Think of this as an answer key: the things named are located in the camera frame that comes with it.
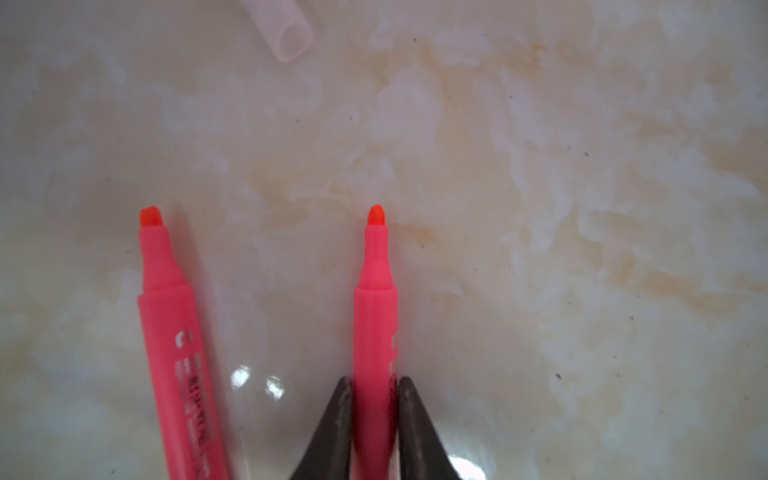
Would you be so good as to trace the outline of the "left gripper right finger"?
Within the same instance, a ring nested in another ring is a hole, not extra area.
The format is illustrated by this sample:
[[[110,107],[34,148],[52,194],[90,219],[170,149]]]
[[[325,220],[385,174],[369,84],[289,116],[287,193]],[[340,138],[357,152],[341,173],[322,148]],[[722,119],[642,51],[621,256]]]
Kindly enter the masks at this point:
[[[398,393],[398,449],[402,480],[460,480],[410,377]]]

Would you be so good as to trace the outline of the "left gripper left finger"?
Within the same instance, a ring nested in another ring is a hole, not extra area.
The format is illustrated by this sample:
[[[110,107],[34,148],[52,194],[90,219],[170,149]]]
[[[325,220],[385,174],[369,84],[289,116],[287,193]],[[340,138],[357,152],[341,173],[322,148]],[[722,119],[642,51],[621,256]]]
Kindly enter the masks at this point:
[[[353,438],[353,388],[342,377],[290,480],[349,480]]]

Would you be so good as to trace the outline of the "pink marker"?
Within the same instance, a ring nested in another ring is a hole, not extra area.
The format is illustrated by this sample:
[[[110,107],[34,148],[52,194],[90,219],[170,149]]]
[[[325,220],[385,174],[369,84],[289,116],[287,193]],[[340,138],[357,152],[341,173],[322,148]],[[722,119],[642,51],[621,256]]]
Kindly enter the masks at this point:
[[[353,324],[355,477],[387,479],[396,435],[398,291],[389,263],[386,214],[380,205],[370,209],[364,231]]]
[[[193,287],[155,206],[139,214],[138,309],[171,479],[227,479],[227,458]]]

